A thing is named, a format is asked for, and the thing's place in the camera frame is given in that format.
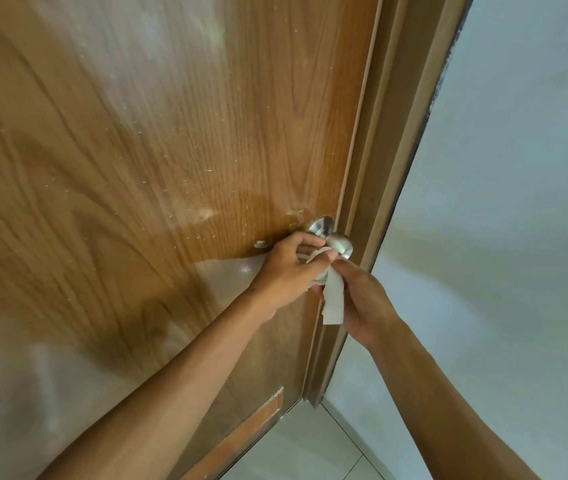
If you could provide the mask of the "person's left hand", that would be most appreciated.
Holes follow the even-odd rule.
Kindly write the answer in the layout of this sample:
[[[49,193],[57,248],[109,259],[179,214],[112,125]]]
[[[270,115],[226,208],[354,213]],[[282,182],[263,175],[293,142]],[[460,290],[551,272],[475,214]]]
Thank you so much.
[[[261,269],[246,291],[253,321],[257,325],[263,324],[278,309],[291,304],[308,290],[317,293],[317,285],[309,287],[306,282],[287,281],[284,272],[284,239],[281,240],[268,252]]]

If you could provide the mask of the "person's right hand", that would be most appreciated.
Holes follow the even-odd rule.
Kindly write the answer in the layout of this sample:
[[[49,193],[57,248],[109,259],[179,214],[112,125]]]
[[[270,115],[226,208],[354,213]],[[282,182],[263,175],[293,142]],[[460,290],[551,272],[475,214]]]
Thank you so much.
[[[373,356],[392,345],[393,337],[406,327],[384,287],[365,271],[363,296],[352,300],[344,292],[344,328]]]

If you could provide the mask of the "white tissue paper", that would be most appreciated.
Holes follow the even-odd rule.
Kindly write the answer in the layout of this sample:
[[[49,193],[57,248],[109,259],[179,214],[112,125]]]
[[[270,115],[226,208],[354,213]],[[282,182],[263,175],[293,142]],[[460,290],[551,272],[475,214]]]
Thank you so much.
[[[303,262],[302,259],[300,259],[300,255],[310,255],[312,252],[314,252],[318,249],[321,249],[321,248],[311,246],[310,250],[308,250],[307,248],[305,248],[305,245],[302,244],[301,247],[298,247],[298,250],[296,251],[296,258],[297,258],[298,262],[301,264],[302,267],[307,267],[308,263],[311,263],[312,261],[314,261],[314,259],[316,259],[317,256],[320,256],[320,255],[325,254],[327,252],[331,252],[332,249],[327,248],[325,252],[322,252],[322,253],[316,255],[312,261],[307,262],[307,263]],[[308,284],[309,287],[314,286],[314,284],[313,284],[314,279],[312,281],[307,280],[306,284]],[[327,291],[330,290],[331,285],[335,286],[335,288],[333,288],[334,295],[327,298],[327,300],[323,300],[324,304],[323,304],[323,308],[322,308],[322,312],[321,312],[322,324],[325,325],[325,326],[327,326],[327,325],[328,326],[330,326],[330,325],[339,326],[339,325],[342,325],[344,323],[344,313],[345,313],[344,312],[344,310],[345,310],[344,285],[340,284],[339,282],[337,282],[337,283],[335,283],[335,282],[330,283],[329,282],[328,285],[326,286]]]

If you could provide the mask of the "person's left forearm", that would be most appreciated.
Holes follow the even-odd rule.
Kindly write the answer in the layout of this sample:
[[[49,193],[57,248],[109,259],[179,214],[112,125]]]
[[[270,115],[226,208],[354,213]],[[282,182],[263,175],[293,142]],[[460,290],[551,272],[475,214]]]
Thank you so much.
[[[263,290],[242,293],[38,480],[166,480],[255,332],[278,307]]]

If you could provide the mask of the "person's right forearm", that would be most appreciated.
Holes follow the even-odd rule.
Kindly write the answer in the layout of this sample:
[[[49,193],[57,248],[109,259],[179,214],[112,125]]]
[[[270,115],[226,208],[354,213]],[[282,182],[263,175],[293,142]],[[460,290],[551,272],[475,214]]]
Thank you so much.
[[[466,398],[410,327],[382,316],[368,348],[433,480],[568,480],[568,363],[472,357]]]

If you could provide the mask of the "silver door knob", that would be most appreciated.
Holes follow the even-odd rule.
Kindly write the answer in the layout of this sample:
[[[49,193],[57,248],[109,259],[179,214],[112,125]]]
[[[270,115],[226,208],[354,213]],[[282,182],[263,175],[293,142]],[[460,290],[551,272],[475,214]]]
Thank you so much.
[[[308,224],[305,231],[324,239],[325,246],[312,252],[310,255],[300,255],[300,259],[302,259],[303,262],[307,263],[312,261],[316,255],[325,252],[327,248],[336,250],[338,256],[343,260],[348,260],[351,257],[353,245],[348,236],[335,230],[334,218],[330,216],[318,217]],[[343,285],[343,282],[338,276],[333,277],[333,275],[330,275],[329,282],[339,282]],[[314,279],[313,284],[317,285],[317,277]]]

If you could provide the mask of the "brown wooden door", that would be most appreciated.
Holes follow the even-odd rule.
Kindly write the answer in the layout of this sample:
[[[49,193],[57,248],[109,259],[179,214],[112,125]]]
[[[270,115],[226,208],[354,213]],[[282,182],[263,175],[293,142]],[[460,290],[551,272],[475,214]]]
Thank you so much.
[[[379,0],[0,0],[0,480],[338,217]]]

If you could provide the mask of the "brown wooden door frame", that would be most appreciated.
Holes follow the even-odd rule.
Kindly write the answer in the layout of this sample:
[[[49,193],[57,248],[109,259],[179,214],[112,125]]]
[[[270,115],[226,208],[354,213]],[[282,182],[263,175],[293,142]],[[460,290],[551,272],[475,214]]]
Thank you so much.
[[[380,0],[336,229],[371,271],[473,0]]]

